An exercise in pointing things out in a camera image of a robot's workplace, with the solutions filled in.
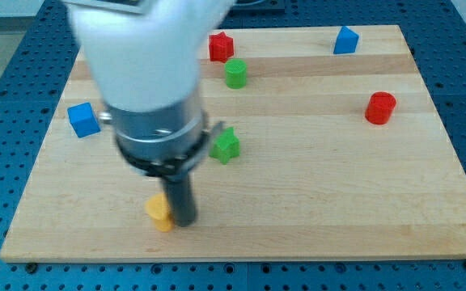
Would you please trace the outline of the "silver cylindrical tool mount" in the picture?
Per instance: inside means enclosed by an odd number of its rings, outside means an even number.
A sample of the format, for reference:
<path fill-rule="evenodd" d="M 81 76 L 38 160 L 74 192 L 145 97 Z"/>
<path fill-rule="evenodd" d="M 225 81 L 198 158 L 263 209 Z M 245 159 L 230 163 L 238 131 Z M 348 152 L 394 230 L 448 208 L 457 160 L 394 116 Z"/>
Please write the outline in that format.
<path fill-rule="evenodd" d="M 147 111 L 105 105 L 123 158 L 147 176 L 188 174 L 208 155 L 223 132 L 223 122 L 209 126 L 200 91 Z"/>

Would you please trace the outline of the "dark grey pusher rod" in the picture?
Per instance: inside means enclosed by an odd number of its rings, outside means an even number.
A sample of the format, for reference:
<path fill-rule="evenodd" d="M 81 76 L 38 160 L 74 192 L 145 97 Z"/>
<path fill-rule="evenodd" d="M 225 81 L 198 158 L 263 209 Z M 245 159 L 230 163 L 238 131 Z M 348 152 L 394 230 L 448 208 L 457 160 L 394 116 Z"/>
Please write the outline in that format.
<path fill-rule="evenodd" d="M 175 224 L 180 227 L 193 224 L 197 219 L 197 206 L 190 175 L 164 176 L 161 181 Z"/>

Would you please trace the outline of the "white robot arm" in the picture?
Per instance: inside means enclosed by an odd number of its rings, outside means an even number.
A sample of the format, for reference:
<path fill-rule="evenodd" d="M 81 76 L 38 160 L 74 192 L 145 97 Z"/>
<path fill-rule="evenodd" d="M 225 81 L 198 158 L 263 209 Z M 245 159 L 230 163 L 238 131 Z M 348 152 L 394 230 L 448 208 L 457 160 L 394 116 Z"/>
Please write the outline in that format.
<path fill-rule="evenodd" d="M 123 158 L 161 180 L 178 226 L 197 217 L 191 171 L 223 122 L 209 125 L 199 49 L 232 0 L 68 1 L 73 33 Z"/>

